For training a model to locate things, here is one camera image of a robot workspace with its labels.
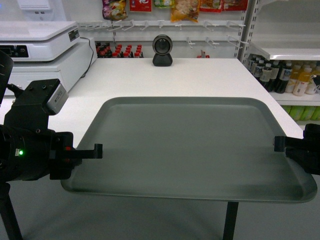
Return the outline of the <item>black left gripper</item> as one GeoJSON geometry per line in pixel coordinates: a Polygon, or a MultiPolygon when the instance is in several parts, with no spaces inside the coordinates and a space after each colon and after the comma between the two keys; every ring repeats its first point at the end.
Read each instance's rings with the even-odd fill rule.
{"type": "Polygon", "coordinates": [[[35,133],[28,129],[0,126],[0,180],[36,181],[46,175],[51,180],[65,180],[81,159],[102,159],[103,145],[91,150],[75,150],[71,132],[46,130],[35,133]],[[58,153],[72,151],[71,157],[58,153]]]}

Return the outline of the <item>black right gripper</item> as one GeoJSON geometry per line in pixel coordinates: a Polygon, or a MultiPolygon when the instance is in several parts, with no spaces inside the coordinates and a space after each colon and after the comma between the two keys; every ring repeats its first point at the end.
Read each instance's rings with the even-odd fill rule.
{"type": "Polygon", "coordinates": [[[309,123],[303,131],[303,139],[275,136],[274,151],[298,163],[306,173],[320,174],[320,125],[309,123]]]}

